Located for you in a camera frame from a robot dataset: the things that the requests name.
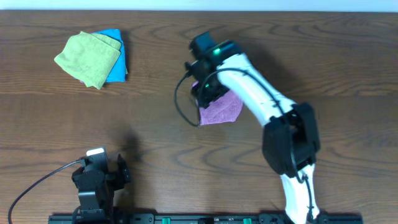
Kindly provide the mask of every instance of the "blue cloth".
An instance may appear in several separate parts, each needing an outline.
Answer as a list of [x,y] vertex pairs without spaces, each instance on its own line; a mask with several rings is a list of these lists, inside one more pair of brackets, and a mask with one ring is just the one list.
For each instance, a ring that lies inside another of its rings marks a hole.
[[111,72],[106,78],[106,83],[109,82],[125,82],[126,81],[126,56],[124,52],[124,43],[122,41],[120,30],[118,29],[106,29],[102,31],[96,32],[97,34],[107,35],[108,37],[112,37],[115,40],[118,40],[122,46],[120,47],[120,56],[116,63],[114,64]]

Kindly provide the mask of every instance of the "towel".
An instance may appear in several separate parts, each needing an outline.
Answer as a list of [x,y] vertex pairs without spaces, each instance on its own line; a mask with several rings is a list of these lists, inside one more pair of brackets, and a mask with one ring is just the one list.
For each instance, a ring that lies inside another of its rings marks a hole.
[[87,87],[100,89],[120,56],[121,43],[106,35],[80,34],[71,36],[64,50],[54,60]]
[[116,63],[114,64],[114,66],[113,66],[111,72],[109,73],[107,79],[105,80],[105,82],[106,83],[125,82],[126,74],[127,74],[126,54],[125,54],[124,43],[122,41],[120,30],[106,29],[106,30],[101,30],[101,31],[95,32],[95,34],[107,35],[108,37],[111,37],[121,43],[120,56],[119,56],[118,60],[116,61]]
[[231,90],[214,102],[210,102],[206,109],[199,108],[200,126],[235,122],[243,108],[242,100]]

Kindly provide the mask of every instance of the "wooden tabletop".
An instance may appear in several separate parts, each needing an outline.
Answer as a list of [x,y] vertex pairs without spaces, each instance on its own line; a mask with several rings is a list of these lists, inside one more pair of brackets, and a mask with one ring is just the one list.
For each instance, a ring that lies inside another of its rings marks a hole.
[[[86,88],[53,61],[70,36],[109,28],[122,31],[126,83]],[[98,146],[129,164],[133,182],[115,196],[126,210],[283,210],[248,109],[235,123],[193,128],[174,108],[183,63],[193,61],[188,43],[206,30],[236,40],[278,90],[315,108],[318,206],[398,223],[397,14],[144,11],[0,11],[0,223],[28,186]],[[178,97],[194,119],[192,83]],[[22,198],[14,223],[71,213],[75,169]]]

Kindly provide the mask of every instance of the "green light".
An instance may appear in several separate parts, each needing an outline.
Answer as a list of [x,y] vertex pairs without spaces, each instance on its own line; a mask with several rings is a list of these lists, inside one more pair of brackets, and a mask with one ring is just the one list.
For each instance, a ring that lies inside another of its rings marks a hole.
[[220,52],[221,52],[221,49],[215,49],[215,50],[213,51],[214,54],[219,54]]

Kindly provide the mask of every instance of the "folded green cloth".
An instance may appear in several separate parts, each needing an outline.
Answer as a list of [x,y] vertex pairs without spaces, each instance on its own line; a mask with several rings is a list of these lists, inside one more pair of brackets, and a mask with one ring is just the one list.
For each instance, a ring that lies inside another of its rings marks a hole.
[[121,43],[103,34],[71,36],[54,61],[87,87],[100,89],[120,55]]

